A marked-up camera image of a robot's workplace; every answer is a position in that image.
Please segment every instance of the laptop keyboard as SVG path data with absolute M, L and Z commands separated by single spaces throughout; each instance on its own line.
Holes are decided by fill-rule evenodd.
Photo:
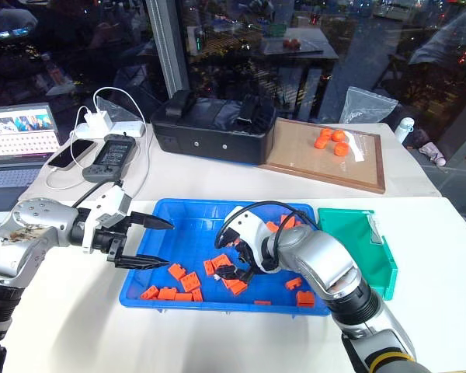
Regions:
M 28 187 L 38 176 L 40 169 L 0 170 L 0 188 Z

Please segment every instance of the black box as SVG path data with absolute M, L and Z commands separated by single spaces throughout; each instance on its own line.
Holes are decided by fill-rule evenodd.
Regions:
M 275 119 L 274 107 L 256 96 L 242 103 L 178 91 L 153 113 L 151 124 L 165 152 L 259 165 L 273 148 Z

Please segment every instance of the plastic bag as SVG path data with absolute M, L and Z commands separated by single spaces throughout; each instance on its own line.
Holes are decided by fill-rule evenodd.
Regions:
M 112 121 L 116 122 L 141 122 L 141 117 L 137 117 L 130 111 L 124 109 L 123 107 L 116 105 L 115 103 L 110 102 L 109 100 L 103 99 L 100 96 L 96 97 L 96 104 L 101 110 L 105 110 Z
M 357 87 L 349 87 L 339 123 L 378 123 L 397 106 L 389 99 Z

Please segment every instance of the yellow ring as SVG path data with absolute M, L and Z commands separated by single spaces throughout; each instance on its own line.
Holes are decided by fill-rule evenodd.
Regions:
M 402 357 L 406 360 L 414 361 L 412 357 L 402 352 L 386 352 L 373 360 L 373 363 L 371 363 L 370 366 L 370 373 L 374 373 L 374 370 L 376 369 L 377 365 L 380 364 L 383 360 L 388 359 L 389 357 Z

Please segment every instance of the power strip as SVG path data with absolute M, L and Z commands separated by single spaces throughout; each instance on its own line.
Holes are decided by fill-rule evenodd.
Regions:
M 145 133 L 145 125 L 140 121 L 115 122 L 110 131 L 96 129 L 93 130 L 87 123 L 80 123 L 76 128 L 76 137 L 84 139 L 104 138 L 108 134 L 126 134 L 132 138 L 140 138 Z

